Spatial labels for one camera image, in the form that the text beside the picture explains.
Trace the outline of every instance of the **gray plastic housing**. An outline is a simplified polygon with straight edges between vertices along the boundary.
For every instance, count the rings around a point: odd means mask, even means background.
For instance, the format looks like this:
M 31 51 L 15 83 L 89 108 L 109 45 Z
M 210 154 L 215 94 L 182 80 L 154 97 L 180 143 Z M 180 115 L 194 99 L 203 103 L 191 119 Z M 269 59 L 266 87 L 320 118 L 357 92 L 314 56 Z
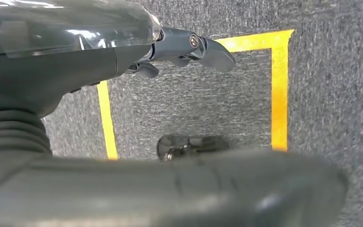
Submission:
M 324 227 L 347 188 L 335 167 L 263 148 L 171 163 L 8 150 L 0 226 Z

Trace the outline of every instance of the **clear plastic cover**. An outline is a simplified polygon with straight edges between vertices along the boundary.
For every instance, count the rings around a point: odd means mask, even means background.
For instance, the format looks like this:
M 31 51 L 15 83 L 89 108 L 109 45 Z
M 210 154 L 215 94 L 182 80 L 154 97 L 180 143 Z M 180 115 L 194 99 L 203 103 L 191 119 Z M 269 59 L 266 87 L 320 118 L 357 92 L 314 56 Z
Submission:
M 125 0 L 0 0 L 0 53 L 9 57 L 148 45 L 160 30 Z

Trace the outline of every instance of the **yellow tape line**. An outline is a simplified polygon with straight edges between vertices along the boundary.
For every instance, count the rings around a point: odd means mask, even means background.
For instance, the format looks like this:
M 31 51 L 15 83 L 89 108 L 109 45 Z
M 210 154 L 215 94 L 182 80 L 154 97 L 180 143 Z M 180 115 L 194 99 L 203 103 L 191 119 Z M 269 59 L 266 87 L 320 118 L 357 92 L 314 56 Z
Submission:
M 115 133 L 113 132 L 108 82 L 102 81 L 100 84 L 97 85 L 97 88 L 98 88 L 99 106 L 101 109 L 102 126 L 104 128 L 106 154 L 108 155 L 108 159 L 118 159 Z
M 287 151 L 288 127 L 288 46 L 293 32 L 286 30 L 216 40 L 230 52 L 272 50 L 271 145 L 284 151 Z M 106 153 L 109 159 L 118 159 L 107 81 L 102 81 L 97 88 Z
M 272 50 L 272 148 L 287 151 L 289 40 L 294 30 L 217 40 L 230 52 Z

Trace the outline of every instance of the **screw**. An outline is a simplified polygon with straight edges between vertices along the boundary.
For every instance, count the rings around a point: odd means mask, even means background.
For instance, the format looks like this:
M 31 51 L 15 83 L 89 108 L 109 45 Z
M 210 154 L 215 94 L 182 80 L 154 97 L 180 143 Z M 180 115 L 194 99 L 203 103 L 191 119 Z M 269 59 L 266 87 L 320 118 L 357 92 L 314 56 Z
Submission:
M 173 155 L 171 153 L 167 153 L 164 157 L 164 160 L 165 161 L 170 161 L 173 159 Z
M 190 35 L 190 45 L 193 47 L 193 48 L 197 48 L 198 47 L 198 44 L 199 44 L 199 38 L 196 34 L 191 34 Z

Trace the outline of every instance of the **floor marking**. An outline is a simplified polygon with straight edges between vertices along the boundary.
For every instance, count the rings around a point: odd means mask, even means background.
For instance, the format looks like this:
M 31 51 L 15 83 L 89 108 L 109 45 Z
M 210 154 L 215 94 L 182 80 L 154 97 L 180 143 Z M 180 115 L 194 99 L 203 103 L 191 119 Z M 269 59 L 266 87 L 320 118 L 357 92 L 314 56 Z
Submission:
M 287 151 L 289 40 L 294 30 L 218 39 L 230 52 L 272 50 L 271 145 Z
M 294 30 L 244 35 L 218 39 L 230 52 L 272 50 L 272 91 L 271 91 L 271 145 L 274 149 L 287 151 L 288 127 L 288 62 L 289 40 Z M 113 130 L 108 82 L 102 81 L 98 86 L 99 105 L 106 153 L 109 159 L 118 159 L 116 139 Z
M 101 109 L 102 126 L 104 128 L 106 154 L 108 156 L 108 159 L 118 159 L 115 133 L 113 131 L 108 82 L 102 81 L 100 84 L 97 85 L 97 89 L 99 107 Z

